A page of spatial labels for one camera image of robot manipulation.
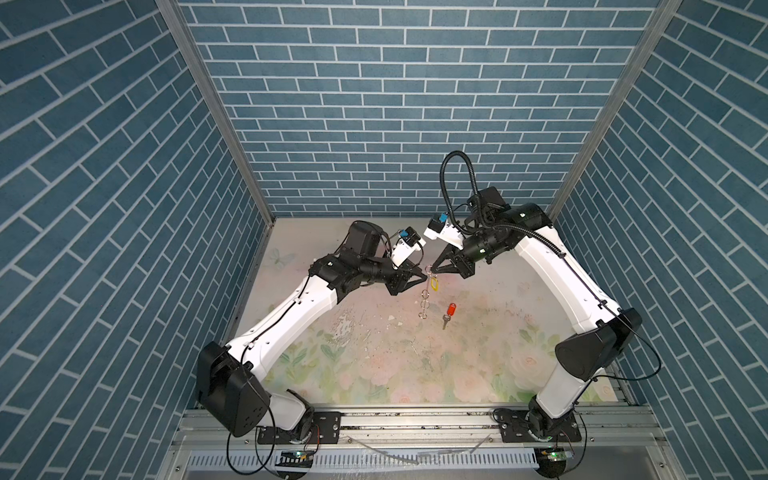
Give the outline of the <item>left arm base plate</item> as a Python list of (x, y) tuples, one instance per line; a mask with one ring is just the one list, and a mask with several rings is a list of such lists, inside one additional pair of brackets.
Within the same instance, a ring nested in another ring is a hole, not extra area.
[(338, 444), (341, 431), (340, 411), (316, 411), (311, 420), (302, 419), (293, 430), (260, 427), (257, 442), (260, 445)]

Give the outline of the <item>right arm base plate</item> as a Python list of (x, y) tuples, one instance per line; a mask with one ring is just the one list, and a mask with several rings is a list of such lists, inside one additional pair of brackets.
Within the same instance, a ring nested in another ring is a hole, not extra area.
[(491, 418), (498, 424), (504, 443), (546, 443), (555, 440), (576, 443), (582, 440), (582, 431), (573, 410), (552, 419), (537, 409), (496, 408), (491, 412)]

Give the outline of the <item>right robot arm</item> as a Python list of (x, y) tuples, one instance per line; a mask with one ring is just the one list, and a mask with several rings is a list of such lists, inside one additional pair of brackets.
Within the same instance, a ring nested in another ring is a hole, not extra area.
[(446, 246), (435, 274), (472, 276), (475, 265), (506, 252), (525, 260), (560, 303), (572, 333), (554, 348), (557, 365), (531, 399), (526, 421), (539, 441), (556, 437), (573, 421), (576, 402), (639, 333), (641, 315), (623, 309), (573, 259), (552, 221), (536, 204), (513, 207), (488, 187), (469, 199), (464, 224), (448, 213), (434, 215), (424, 234)]

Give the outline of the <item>key with red tag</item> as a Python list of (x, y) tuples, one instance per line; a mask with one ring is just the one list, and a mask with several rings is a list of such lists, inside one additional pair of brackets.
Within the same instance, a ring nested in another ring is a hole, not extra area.
[(457, 310), (457, 305), (455, 303), (450, 303), (446, 309), (445, 314), (442, 316), (442, 329), (445, 330), (448, 326), (448, 324), (453, 319), (455, 313)]

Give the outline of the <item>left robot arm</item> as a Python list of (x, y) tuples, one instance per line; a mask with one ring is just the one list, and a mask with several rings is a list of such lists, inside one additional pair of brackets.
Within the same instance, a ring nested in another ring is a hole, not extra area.
[(411, 227), (392, 242), (378, 225), (353, 222), (337, 249), (317, 260), (296, 289), (245, 333), (199, 353), (198, 402), (234, 437), (258, 426), (288, 432), (294, 441), (310, 434), (314, 409), (299, 394), (270, 393), (262, 385), (285, 350), (315, 320), (355, 290), (380, 283), (396, 296), (427, 275), (410, 256), (425, 240)]

